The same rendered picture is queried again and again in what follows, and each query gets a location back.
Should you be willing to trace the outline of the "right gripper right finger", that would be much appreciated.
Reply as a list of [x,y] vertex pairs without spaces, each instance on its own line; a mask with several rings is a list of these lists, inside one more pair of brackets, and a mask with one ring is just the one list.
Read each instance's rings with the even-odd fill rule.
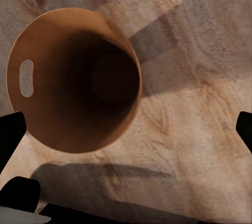
[[236,131],[252,152],[252,113],[241,111],[239,113]]

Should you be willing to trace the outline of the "trash can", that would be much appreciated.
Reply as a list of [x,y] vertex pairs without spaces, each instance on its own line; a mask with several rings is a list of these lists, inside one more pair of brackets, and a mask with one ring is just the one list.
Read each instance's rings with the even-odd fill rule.
[[[33,94],[20,92],[19,71],[31,60]],[[6,88],[26,132],[70,155],[100,151],[133,122],[142,74],[133,46],[106,17],[85,8],[46,12],[19,34],[6,66]]]

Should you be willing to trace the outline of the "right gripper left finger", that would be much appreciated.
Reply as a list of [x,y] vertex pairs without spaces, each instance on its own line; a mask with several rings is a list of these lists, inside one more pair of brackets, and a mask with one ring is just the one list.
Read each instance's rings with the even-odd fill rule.
[[26,133],[24,114],[0,117],[0,174]]

